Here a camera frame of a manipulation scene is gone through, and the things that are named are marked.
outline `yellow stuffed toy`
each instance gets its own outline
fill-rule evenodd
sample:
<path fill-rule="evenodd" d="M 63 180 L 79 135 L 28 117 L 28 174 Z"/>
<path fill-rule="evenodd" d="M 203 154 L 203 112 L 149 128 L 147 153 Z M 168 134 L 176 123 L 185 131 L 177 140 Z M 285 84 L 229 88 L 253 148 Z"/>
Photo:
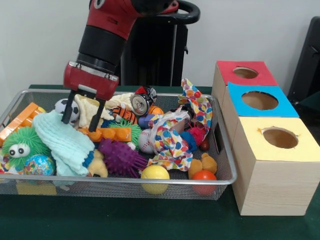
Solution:
<path fill-rule="evenodd" d="M 192 179 L 192 177 L 201 170 L 208 170 L 213 174 L 216 174 L 217 172 L 217 162 L 213 157 L 209 156 L 208 153 L 203 153 L 201 160 L 192 159 L 190 168 L 188 170 L 189 179 Z"/>
<path fill-rule="evenodd" d="M 104 155 L 97 149 L 94 150 L 94 158 L 90 165 L 88 166 L 88 171 L 91 175 L 99 175 L 101 178 L 108 177 L 108 170 L 104 163 Z"/>

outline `red robot arm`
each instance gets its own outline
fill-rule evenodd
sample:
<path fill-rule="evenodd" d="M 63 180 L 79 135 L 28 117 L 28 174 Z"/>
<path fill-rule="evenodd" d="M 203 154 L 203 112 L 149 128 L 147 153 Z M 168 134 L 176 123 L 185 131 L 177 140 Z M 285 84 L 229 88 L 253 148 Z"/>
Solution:
<path fill-rule="evenodd" d="M 98 126 L 105 102 L 116 91 L 119 78 L 114 75 L 131 29 L 138 17 L 178 10 L 174 0 L 91 0 L 89 16 L 76 61 L 64 71 L 63 84 L 71 88 L 62 117 L 69 123 L 75 94 L 99 101 L 89 131 Z"/>

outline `wire mesh basket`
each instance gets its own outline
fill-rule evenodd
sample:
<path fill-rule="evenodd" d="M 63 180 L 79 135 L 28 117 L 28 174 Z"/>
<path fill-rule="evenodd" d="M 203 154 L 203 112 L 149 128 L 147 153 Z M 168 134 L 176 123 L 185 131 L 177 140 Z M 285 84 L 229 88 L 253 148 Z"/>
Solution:
<path fill-rule="evenodd" d="M 31 102 L 47 112 L 55 107 L 60 99 L 67 98 L 68 90 L 28 89 L 18 93 L 0 117 L 3 128 L 22 112 Z M 41 175 L 0 175 L 0 194 L 3 195 L 52 195 L 73 197 L 110 197 L 110 198 L 158 198 L 158 199 L 203 199 L 217 200 L 227 185 L 237 178 L 234 158 L 228 141 L 227 132 L 219 103 L 216 98 L 204 95 L 212 104 L 213 119 L 209 131 L 210 148 L 208 154 L 217 162 L 217 180 L 189 180 L 188 172 L 170 170 L 170 179 L 139 179 L 110 174 L 101 177 L 41 176 Z M 156 105 L 164 112 L 178 107 L 178 94 L 158 93 Z M 193 153 L 193 158 L 201 159 L 201 150 Z M 150 155 L 142 154 L 149 159 Z M 162 194 L 150 194 L 143 186 L 161 190 Z M 211 188 L 213 193 L 200 195 L 199 190 Z"/>

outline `orange lego brick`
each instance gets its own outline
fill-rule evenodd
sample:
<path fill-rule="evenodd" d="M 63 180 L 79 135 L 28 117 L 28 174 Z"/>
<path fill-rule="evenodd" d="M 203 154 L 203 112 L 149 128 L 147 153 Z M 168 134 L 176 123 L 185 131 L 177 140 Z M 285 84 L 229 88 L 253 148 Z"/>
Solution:
<path fill-rule="evenodd" d="M 100 142 L 102 138 L 112 139 L 119 142 L 131 142 L 131 128 L 97 128 L 94 132 L 89 132 L 88 128 L 79 128 L 78 131 L 87 135 L 91 141 Z"/>
<path fill-rule="evenodd" d="M 18 131 L 20 128 L 23 127 L 31 127 L 33 118 L 40 114 L 44 113 L 45 110 L 39 107 L 35 103 L 30 103 L 12 122 L 8 124 L 1 132 L 0 132 L 0 147 L 4 144 L 7 137 L 15 132 Z"/>

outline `stacked wooden boxes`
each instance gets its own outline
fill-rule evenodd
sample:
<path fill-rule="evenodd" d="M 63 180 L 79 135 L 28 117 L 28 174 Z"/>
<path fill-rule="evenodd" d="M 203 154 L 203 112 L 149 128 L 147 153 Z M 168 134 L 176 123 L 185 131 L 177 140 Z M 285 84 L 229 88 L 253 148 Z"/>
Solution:
<path fill-rule="evenodd" d="M 264 62 L 218 61 L 218 99 L 241 215 L 302 216 L 320 181 L 320 147 Z"/>

